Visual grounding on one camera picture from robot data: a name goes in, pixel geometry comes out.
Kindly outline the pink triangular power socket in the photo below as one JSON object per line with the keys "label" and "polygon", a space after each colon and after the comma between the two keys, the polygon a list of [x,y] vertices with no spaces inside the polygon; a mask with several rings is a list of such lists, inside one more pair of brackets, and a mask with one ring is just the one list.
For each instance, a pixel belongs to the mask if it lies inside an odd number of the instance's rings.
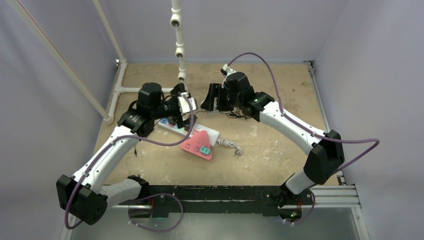
{"label": "pink triangular power socket", "polygon": [[[206,146],[210,148],[210,155],[204,155],[199,152],[199,149],[201,146]],[[183,143],[180,144],[180,148],[183,151],[186,151],[190,154],[193,154],[197,157],[200,157],[205,160],[211,160],[212,159],[212,148],[209,141],[208,133],[205,130],[202,130],[198,133],[195,133],[192,137],[185,140]]]}

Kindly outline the teal white plug adapter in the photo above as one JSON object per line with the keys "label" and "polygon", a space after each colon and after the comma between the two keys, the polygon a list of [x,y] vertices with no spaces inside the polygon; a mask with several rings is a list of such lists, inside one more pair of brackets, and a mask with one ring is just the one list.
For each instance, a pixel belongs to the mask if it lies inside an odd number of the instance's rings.
{"label": "teal white plug adapter", "polygon": [[201,147],[199,148],[199,152],[200,152],[201,154],[203,154],[203,155],[208,156],[208,155],[210,155],[210,154],[211,154],[211,149],[210,149],[209,147],[207,147],[207,146],[201,146]]}

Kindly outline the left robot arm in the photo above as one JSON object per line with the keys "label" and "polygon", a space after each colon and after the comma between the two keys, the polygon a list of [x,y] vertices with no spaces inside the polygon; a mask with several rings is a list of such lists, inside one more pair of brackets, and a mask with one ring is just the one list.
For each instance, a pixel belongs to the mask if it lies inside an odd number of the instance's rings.
{"label": "left robot arm", "polygon": [[189,115],[190,128],[195,123],[195,98],[183,83],[178,83],[169,95],[162,86],[148,82],[138,90],[137,99],[130,103],[102,147],[71,176],[62,175],[56,182],[59,206],[65,211],[64,226],[73,230],[81,223],[93,225],[110,207],[132,200],[138,205],[149,199],[149,183],[139,176],[129,176],[122,182],[105,185],[105,181],[123,157],[139,142],[172,147],[148,138],[157,120],[171,118],[178,127],[184,127],[183,117]]}

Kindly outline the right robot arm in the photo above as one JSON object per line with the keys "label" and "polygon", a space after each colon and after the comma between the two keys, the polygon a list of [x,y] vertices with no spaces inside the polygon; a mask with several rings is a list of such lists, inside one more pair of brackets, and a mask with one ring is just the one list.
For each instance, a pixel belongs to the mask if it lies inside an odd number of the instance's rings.
{"label": "right robot arm", "polygon": [[200,107],[210,112],[239,109],[283,134],[307,155],[303,169],[280,187],[280,196],[288,204],[298,200],[304,190],[324,184],[345,161],[338,132],[326,133],[281,109],[269,94],[254,91],[243,72],[226,75],[223,83],[211,83]]}

